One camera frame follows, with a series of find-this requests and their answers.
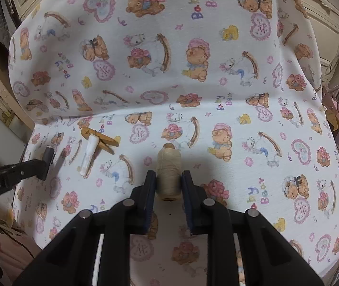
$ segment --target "beige cabinet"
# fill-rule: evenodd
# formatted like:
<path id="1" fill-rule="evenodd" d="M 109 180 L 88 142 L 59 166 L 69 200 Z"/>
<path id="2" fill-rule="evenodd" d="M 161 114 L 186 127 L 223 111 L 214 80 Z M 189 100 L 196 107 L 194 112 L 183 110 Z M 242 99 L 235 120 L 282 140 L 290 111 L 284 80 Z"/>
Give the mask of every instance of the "beige cabinet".
<path id="1" fill-rule="evenodd" d="M 339 55 L 339 0 L 301 0 L 318 44 L 323 85 L 327 85 L 335 71 L 328 66 Z"/>

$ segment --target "baby bear print fabric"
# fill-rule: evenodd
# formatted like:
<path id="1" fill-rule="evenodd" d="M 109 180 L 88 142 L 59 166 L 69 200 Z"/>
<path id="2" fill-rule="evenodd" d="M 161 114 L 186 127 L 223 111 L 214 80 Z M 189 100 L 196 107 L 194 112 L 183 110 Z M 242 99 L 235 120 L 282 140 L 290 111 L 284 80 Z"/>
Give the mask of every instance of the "baby bear print fabric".
<path id="1" fill-rule="evenodd" d="M 25 160 L 56 150 L 14 202 L 39 246 L 127 198 L 173 143 L 210 198 L 257 208 L 318 274 L 339 259 L 339 156 L 299 0 L 43 0 L 12 37 L 9 73 L 36 123 Z M 83 127 L 120 141 L 85 177 Z M 189 233 L 182 200 L 154 212 L 131 236 L 132 285 L 204 285 L 206 236 Z"/>

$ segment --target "wooden clothespin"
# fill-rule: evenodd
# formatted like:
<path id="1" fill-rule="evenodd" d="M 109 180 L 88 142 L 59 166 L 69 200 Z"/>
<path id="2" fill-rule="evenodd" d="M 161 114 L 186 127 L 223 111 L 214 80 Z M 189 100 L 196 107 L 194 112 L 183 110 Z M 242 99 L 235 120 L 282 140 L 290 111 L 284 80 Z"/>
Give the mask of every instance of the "wooden clothespin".
<path id="1" fill-rule="evenodd" d="M 121 140 L 120 136 L 116 136 L 115 138 L 110 138 L 109 136 L 104 135 L 103 133 L 96 132 L 95 130 L 87 128 L 87 127 L 84 127 L 84 128 L 81 129 L 81 135 L 86 140 L 89 139 L 90 134 L 94 134 L 95 136 L 99 137 L 99 143 L 98 143 L 97 147 L 107 151 L 111 155 L 114 154 L 114 151 L 109 146 L 118 147 L 119 142 Z"/>

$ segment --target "thread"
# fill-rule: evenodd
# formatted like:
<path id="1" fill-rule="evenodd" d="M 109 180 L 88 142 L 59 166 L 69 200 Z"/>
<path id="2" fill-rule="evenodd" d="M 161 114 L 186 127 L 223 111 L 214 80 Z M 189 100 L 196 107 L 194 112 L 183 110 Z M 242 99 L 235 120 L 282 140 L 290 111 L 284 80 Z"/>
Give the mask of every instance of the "thread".
<path id="1" fill-rule="evenodd" d="M 164 201 L 175 201 L 181 194 L 181 154 L 173 144 L 164 144 L 158 153 L 156 192 Z"/>

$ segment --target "tablecloth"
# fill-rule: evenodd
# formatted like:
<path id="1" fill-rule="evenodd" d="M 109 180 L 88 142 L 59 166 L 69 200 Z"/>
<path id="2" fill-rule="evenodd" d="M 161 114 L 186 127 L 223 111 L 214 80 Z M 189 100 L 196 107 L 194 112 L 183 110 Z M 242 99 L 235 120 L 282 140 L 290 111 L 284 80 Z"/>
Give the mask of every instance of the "tablecloth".
<path id="1" fill-rule="evenodd" d="M 339 156 L 301 1 L 43 0 L 12 37 L 9 74 L 36 123 L 25 160 L 56 150 L 14 201 L 39 246 L 127 198 L 173 143 L 209 197 L 257 208 L 318 274 L 339 259 Z M 85 177 L 83 127 L 120 137 Z M 132 284 L 205 284 L 206 236 L 189 233 L 182 200 L 154 212 L 131 236 Z"/>

